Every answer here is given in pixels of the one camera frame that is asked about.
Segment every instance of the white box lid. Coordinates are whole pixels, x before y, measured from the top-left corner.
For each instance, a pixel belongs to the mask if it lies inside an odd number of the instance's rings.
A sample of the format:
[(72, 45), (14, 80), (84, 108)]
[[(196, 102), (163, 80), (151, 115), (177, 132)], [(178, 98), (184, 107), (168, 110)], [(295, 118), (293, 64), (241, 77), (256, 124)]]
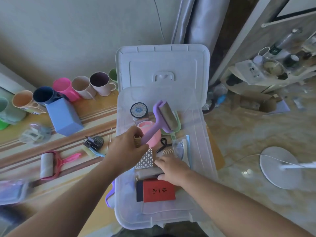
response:
[(127, 87), (174, 82), (195, 88), (201, 107), (206, 103), (210, 52), (204, 45), (124, 46), (116, 52), (115, 60), (119, 92)]

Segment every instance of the marble floor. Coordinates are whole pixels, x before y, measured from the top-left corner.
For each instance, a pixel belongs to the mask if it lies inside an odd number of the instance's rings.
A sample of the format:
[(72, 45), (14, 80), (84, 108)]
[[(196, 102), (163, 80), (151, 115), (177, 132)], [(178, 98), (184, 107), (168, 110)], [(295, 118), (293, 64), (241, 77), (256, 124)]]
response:
[[(309, 85), (316, 92), (316, 83)], [(226, 166), (218, 172), (219, 181), (316, 235), (316, 187), (313, 185), (316, 170), (303, 170), (298, 189), (280, 189), (261, 172), (259, 156), (249, 156), (260, 154), (266, 147), (279, 146), (290, 151), (299, 162), (316, 161), (316, 97), (311, 93), (304, 96), (308, 98), (302, 98), (304, 111), (298, 110), (292, 101), (298, 93), (289, 93), (285, 100), (291, 111), (287, 113), (251, 119), (231, 113), (227, 98), (204, 118), (226, 161)], [(250, 175), (243, 174), (247, 170), (252, 170)], [(200, 225), (209, 236), (224, 236), (211, 222)]]

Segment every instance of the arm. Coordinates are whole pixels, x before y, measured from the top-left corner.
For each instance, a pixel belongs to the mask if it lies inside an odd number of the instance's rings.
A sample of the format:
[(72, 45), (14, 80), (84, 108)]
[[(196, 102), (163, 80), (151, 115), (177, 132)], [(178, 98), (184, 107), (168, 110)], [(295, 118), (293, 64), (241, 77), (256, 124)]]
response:
[(313, 236), (246, 195), (190, 170), (177, 158), (164, 156), (155, 164), (164, 171), (158, 179), (187, 191), (227, 237)]
[(110, 183), (134, 167), (148, 145), (135, 147), (134, 136), (142, 136), (136, 126), (117, 136), (104, 160), (54, 202), (32, 216), (7, 237), (78, 236)]

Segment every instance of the blue box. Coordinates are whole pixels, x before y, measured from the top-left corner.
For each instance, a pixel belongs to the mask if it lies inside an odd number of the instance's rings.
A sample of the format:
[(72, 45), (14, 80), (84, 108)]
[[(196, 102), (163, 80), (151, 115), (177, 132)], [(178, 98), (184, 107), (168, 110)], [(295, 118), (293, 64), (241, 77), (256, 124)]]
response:
[(48, 104), (46, 108), (57, 133), (70, 136), (83, 129), (75, 108), (65, 98)]

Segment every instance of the transparent plastic box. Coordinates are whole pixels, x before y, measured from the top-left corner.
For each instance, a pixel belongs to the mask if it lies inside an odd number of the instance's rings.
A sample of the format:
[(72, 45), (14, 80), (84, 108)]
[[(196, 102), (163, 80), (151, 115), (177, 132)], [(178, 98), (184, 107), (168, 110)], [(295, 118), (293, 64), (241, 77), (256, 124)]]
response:
[[(134, 125), (130, 114), (131, 106), (143, 102), (148, 112), (160, 99), (168, 101), (171, 109), (177, 111), (181, 120), (183, 135), (190, 137), (192, 169), (217, 180), (217, 171), (208, 138), (206, 123), (197, 101), (194, 89), (177, 85), (128, 87), (118, 96), (117, 135)], [(126, 171), (115, 180), (115, 215), (118, 222), (127, 229), (150, 228), (155, 224), (178, 221), (205, 221), (209, 217), (183, 189), (176, 192), (176, 200), (159, 202), (136, 202), (135, 168)]]

